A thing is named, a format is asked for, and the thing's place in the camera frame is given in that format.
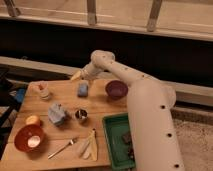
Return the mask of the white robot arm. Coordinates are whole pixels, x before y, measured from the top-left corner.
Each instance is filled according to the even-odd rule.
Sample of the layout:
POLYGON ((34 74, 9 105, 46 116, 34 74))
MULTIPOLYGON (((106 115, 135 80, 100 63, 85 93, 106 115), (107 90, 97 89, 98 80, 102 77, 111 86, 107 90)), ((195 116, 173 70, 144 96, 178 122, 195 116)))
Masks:
POLYGON ((163 81, 115 61, 109 51, 95 50, 91 61, 71 80, 92 79, 107 70, 129 86, 127 111, 137 171, 185 171, 171 108, 174 89, 163 81))

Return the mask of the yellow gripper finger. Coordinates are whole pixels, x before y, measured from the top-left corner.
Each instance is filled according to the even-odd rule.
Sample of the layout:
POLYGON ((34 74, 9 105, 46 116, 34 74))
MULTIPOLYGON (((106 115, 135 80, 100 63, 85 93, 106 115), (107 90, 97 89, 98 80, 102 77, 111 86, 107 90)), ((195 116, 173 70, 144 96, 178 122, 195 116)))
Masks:
POLYGON ((81 78, 81 70, 77 71, 72 77, 71 81, 81 78))

